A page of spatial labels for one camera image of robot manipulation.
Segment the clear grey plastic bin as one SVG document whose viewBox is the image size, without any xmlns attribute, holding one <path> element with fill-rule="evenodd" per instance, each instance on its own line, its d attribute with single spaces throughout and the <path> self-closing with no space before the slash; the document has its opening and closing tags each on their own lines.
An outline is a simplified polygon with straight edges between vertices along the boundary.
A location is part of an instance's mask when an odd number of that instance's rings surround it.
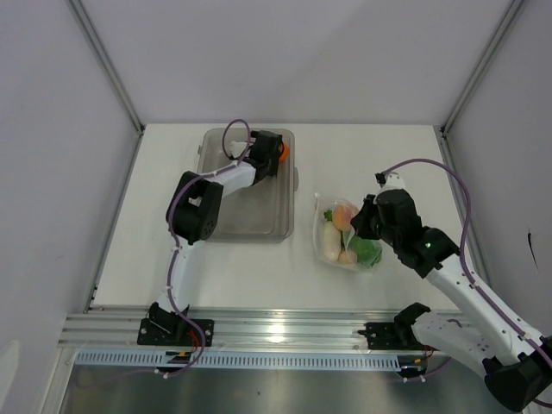
<svg viewBox="0 0 552 414">
<path fill-rule="evenodd" d="M 288 129 L 260 129 L 282 135 L 290 152 L 279 163 L 276 176 L 266 177 L 259 184 L 223 198 L 217 225 L 208 242 L 282 242 L 293 231 L 294 194 L 298 188 L 295 136 Z M 197 173 L 208 173 L 228 165 L 229 160 L 222 150 L 223 130 L 214 128 L 204 134 L 198 151 Z M 231 128 L 225 140 L 227 150 L 232 141 L 245 141 L 245 135 L 245 128 Z"/>
</svg>

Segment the green lettuce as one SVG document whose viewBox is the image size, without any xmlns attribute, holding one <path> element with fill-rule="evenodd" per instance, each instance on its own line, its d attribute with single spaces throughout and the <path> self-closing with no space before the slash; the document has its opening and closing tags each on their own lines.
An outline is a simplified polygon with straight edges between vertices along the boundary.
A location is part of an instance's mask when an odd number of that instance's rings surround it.
<svg viewBox="0 0 552 414">
<path fill-rule="evenodd" d="M 348 244 L 348 250 L 355 253 L 356 265 L 371 268 L 381 262 L 382 247 L 378 241 L 362 239 L 355 235 Z"/>
</svg>

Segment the small beige mushroom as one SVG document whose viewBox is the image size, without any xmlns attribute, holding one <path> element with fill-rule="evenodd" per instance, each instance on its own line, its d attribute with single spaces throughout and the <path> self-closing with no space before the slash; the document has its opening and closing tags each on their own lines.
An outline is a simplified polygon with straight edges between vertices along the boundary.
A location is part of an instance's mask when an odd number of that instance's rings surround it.
<svg viewBox="0 0 552 414">
<path fill-rule="evenodd" d="M 354 265 L 357 262 L 356 253 L 342 250 L 338 256 L 338 262 L 342 265 Z"/>
</svg>

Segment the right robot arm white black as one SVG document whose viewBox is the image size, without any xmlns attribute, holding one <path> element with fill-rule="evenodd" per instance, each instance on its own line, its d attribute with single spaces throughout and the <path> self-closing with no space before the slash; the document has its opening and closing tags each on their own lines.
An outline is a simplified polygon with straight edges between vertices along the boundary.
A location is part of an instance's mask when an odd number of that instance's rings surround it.
<svg viewBox="0 0 552 414">
<path fill-rule="evenodd" d="M 395 341 L 442 351 L 477 373 L 506 409 L 522 411 L 551 385 L 551 340 L 523 323 L 471 271 L 460 248 L 443 231 L 423 225 L 404 189 L 364 198 L 352 219 L 356 235 L 390 246 L 399 261 L 447 296 L 477 329 L 473 334 L 430 307 L 414 303 L 394 318 Z"/>
</svg>

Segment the white radish green leaves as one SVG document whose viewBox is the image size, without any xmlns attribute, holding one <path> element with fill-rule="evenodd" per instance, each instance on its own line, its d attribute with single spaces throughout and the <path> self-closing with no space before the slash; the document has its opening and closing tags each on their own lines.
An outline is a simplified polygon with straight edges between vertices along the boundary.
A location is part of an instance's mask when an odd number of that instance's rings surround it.
<svg viewBox="0 0 552 414">
<path fill-rule="evenodd" d="M 332 223 L 332 210 L 323 213 L 322 251 L 325 260 L 337 262 L 342 251 L 342 234 Z"/>
</svg>

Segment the clear zip top bag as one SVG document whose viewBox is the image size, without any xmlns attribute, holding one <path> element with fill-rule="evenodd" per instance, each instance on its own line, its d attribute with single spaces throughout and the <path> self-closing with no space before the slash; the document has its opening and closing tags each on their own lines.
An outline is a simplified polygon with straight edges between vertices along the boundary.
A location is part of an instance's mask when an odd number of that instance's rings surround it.
<svg viewBox="0 0 552 414">
<path fill-rule="evenodd" d="M 378 241 L 360 238 L 351 220 L 359 209 L 347 199 L 315 194 L 313 248 L 322 262 L 352 272 L 365 272 L 382 260 Z"/>
</svg>

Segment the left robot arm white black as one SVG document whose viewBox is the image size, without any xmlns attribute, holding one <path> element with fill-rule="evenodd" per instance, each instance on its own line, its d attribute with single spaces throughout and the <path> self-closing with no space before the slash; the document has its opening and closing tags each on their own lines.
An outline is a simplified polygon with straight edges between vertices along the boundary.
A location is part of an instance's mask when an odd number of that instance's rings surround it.
<svg viewBox="0 0 552 414">
<path fill-rule="evenodd" d="M 232 142 L 223 153 L 228 163 L 210 172 L 184 172 L 166 211 L 175 241 L 165 286 L 141 320 L 142 346 L 206 346 L 212 326 L 188 317 L 186 283 L 195 272 L 197 255 L 216 229 L 225 197 L 275 177 L 286 149 L 283 136 L 246 128 L 247 140 Z"/>
</svg>

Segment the orange fruit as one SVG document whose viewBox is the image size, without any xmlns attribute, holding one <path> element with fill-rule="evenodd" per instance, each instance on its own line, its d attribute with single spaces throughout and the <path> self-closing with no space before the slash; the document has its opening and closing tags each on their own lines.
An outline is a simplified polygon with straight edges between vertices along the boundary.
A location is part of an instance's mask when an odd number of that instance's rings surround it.
<svg viewBox="0 0 552 414">
<path fill-rule="evenodd" d="M 290 154 L 290 148 L 283 143 L 281 148 L 281 154 L 279 156 L 279 163 L 283 163 L 286 161 L 286 159 L 289 157 Z"/>
</svg>

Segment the peach fruit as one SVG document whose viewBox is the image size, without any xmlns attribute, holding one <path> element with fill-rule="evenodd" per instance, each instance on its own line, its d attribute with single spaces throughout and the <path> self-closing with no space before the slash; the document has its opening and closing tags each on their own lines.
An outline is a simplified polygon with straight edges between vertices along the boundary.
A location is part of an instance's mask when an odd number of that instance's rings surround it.
<svg viewBox="0 0 552 414">
<path fill-rule="evenodd" d="M 332 223 L 340 231 L 350 231 L 352 229 L 351 220 L 358 212 L 355 206 L 338 204 L 332 212 Z"/>
</svg>

